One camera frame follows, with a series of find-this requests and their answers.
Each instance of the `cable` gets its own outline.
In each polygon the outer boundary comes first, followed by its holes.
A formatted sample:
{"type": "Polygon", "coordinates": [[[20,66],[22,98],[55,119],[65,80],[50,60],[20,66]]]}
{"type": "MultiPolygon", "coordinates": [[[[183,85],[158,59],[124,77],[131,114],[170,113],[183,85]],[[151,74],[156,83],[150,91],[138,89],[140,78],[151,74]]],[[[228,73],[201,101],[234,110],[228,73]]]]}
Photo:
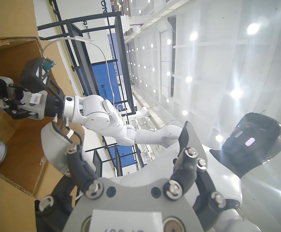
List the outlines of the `cable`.
{"type": "MultiPolygon", "coordinates": [[[[118,105],[116,106],[116,108],[118,109],[118,108],[119,108],[118,106],[120,106],[120,105],[123,106],[122,104],[118,104],[118,105]]],[[[126,109],[126,107],[124,107],[124,108],[125,108],[125,110],[126,110],[126,114],[124,115],[124,117],[125,117],[125,116],[127,116],[127,109],[126,109]]],[[[120,109],[120,108],[119,108],[119,109],[120,109]]],[[[121,110],[121,109],[120,109],[120,110],[121,110]]]]}
{"type": "Polygon", "coordinates": [[[113,89],[112,89],[112,85],[111,85],[111,81],[110,81],[110,76],[109,76],[109,69],[108,69],[107,60],[106,60],[106,58],[105,58],[105,55],[104,55],[103,51],[102,51],[97,45],[95,45],[92,40],[87,39],[87,38],[84,38],[84,37],[81,37],[81,36],[57,38],[57,39],[51,41],[50,43],[48,43],[48,44],[44,47],[43,52],[42,52],[42,57],[43,57],[45,60],[51,61],[50,59],[48,59],[47,57],[44,56],[45,50],[46,50],[46,48],[49,47],[51,44],[56,43],[57,41],[61,41],[61,40],[77,40],[77,41],[82,41],[82,42],[89,43],[89,44],[92,44],[92,45],[96,46],[96,47],[101,51],[101,53],[103,54],[103,57],[104,57],[104,59],[105,59],[105,63],[106,63],[108,80],[109,80],[109,84],[110,84],[110,88],[111,88],[111,92],[112,92],[112,96],[113,96],[113,105],[115,105],[115,95],[114,95],[114,92],[113,92],[113,89]]]}

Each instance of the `black visor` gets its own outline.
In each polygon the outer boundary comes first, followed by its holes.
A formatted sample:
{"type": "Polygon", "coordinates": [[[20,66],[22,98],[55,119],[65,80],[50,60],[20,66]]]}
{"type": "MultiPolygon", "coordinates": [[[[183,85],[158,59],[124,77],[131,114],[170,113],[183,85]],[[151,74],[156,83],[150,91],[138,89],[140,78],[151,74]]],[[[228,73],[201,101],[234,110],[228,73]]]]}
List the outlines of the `black visor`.
{"type": "Polygon", "coordinates": [[[221,150],[211,154],[240,178],[281,151],[280,124],[258,113],[246,114],[226,139],[221,150]]]}

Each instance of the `ceiling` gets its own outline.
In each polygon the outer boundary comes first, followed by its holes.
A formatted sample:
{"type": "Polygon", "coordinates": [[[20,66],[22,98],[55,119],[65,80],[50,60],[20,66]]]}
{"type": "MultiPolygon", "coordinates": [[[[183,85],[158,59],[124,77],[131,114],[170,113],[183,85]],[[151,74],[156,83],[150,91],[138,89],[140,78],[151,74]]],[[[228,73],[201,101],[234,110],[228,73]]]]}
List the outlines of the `ceiling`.
{"type": "MultiPolygon", "coordinates": [[[[144,2],[129,2],[131,14],[144,2]]],[[[166,5],[151,0],[150,8],[155,2],[166,5]]],[[[131,82],[163,121],[188,120],[203,144],[219,149],[248,112],[281,122],[280,29],[279,0],[189,1],[126,44],[131,82]],[[249,35],[253,23],[259,29],[249,35]]]]}

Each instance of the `label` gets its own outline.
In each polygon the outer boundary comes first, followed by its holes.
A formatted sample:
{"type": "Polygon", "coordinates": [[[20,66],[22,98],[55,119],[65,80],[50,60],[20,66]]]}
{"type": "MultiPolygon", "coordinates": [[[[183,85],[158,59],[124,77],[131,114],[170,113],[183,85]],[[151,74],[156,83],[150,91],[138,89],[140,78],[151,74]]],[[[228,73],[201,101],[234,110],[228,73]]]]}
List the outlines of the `label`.
{"type": "Polygon", "coordinates": [[[29,103],[38,105],[40,103],[41,95],[42,94],[40,94],[40,93],[33,93],[29,103]]]}
{"type": "Polygon", "coordinates": [[[93,210],[89,232],[163,232],[161,212],[93,210]]]}

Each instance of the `metal frame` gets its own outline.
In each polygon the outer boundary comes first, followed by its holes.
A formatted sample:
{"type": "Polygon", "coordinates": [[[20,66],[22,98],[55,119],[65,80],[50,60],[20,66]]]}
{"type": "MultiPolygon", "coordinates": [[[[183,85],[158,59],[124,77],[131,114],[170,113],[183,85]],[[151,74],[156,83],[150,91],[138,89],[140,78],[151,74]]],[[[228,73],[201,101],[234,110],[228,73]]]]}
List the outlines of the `metal frame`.
{"type": "Polygon", "coordinates": [[[104,146],[97,147],[97,148],[94,148],[94,149],[90,149],[90,150],[87,150],[87,151],[85,151],[85,152],[94,151],[94,156],[95,156],[95,155],[98,155],[98,152],[97,152],[98,149],[103,149],[103,148],[106,149],[106,150],[108,151],[109,155],[110,155],[110,159],[107,159],[107,160],[104,160],[104,161],[101,160],[101,165],[102,165],[103,163],[105,163],[105,162],[112,161],[114,167],[116,168],[117,176],[122,176],[122,175],[123,175],[122,166],[121,166],[121,159],[120,159],[120,158],[122,158],[122,157],[129,156],[129,155],[134,155],[134,159],[135,159],[135,164],[136,164],[137,171],[139,170],[139,169],[138,169],[138,164],[140,164],[141,168],[144,167],[144,164],[143,164],[141,155],[140,155],[140,154],[138,155],[138,152],[139,152],[138,147],[136,147],[136,149],[135,149],[136,144],[135,144],[134,146],[132,146],[134,152],[132,152],[132,153],[130,153],[130,154],[123,155],[123,156],[120,156],[120,155],[119,155],[119,152],[118,152],[118,149],[117,149],[118,146],[119,146],[119,145],[118,145],[117,143],[112,143],[112,144],[109,144],[109,145],[106,144],[106,145],[104,145],[104,146]],[[111,155],[111,153],[110,153],[110,150],[109,150],[109,148],[112,148],[112,147],[115,148],[115,149],[114,149],[114,150],[115,150],[115,158],[112,157],[112,155],[111,155]],[[136,155],[136,154],[137,154],[137,156],[138,156],[139,163],[137,162],[137,160],[136,160],[136,158],[135,158],[135,155],[136,155]]]}
{"type": "MultiPolygon", "coordinates": [[[[62,33],[59,35],[54,35],[54,36],[50,36],[50,37],[46,37],[46,38],[44,38],[44,37],[39,37],[39,38],[41,40],[50,40],[50,39],[55,39],[55,38],[60,38],[60,37],[68,37],[68,36],[72,37],[75,35],[83,36],[83,33],[86,33],[86,32],[109,29],[110,38],[112,41],[112,48],[113,48],[113,52],[114,52],[114,56],[115,56],[114,59],[111,60],[110,62],[116,62],[119,81],[121,83],[119,67],[118,67],[118,63],[117,63],[117,58],[116,58],[116,53],[115,53],[114,44],[113,44],[113,40],[112,40],[112,33],[111,33],[111,29],[115,28],[117,46],[118,46],[118,51],[119,51],[119,56],[120,56],[120,63],[121,63],[122,71],[123,71],[123,79],[124,79],[125,91],[126,91],[126,96],[127,96],[127,100],[121,101],[120,103],[124,103],[125,108],[126,108],[126,103],[129,104],[132,112],[128,113],[128,115],[135,114],[135,108],[134,108],[134,104],[133,104],[133,96],[132,96],[132,90],[131,90],[131,84],[130,84],[130,77],[129,77],[129,69],[128,69],[128,64],[127,64],[126,51],[125,51],[123,30],[122,30],[122,24],[121,24],[121,12],[109,12],[109,13],[103,13],[103,14],[88,15],[88,16],[78,17],[78,18],[74,18],[74,19],[62,20],[56,1],[49,0],[49,3],[50,3],[50,5],[53,6],[53,8],[54,8],[53,11],[57,15],[58,21],[38,26],[38,31],[59,26],[61,28],[62,33]],[[115,17],[114,25],[109,25],[109,17],[115,17]],[[81,21],[87,21],[87,20],[93,20],[93,19],[101,19],[101,18],[107,18],[107,22],[108,22],[107,26],[80,30],[73,24],[75,22],[81,22],[81,21]],[[65,31],[64,25],[67,26],[68,32],[65,31]]],[[[87,52],[84,42],[72,41],[74,52],[75,52],[75,55],[79,62],[79,66],[77,66],[73,52],[69,45],[69,41],[66,40],[65,42],[66,42],[66,46],[67,46],[68,52],[70,54],[70,57],[71,57],[71,60],[73,63],[72,70],[75,70],[77,73],[77,76],[80,80],[80,83],[81,83],[83,91],[84,91],[83,94],[84,95],[91,95],[91,94],[99,95],[99,90],[98,90],[98,87],[97,87],[97,84],[95,81],[94,72],[92,69],[92,65],[97,65],[99,63],[97,63],[97,64],[90,63],[90,59],[89,59],[88,52],[87,52]],[[83,77],[78,72],[78,68],[81,69],[83,77]]],[[[122,92],[122,96],[124,99],[122,85],[121,85],[121,92],[122,92]]]]}

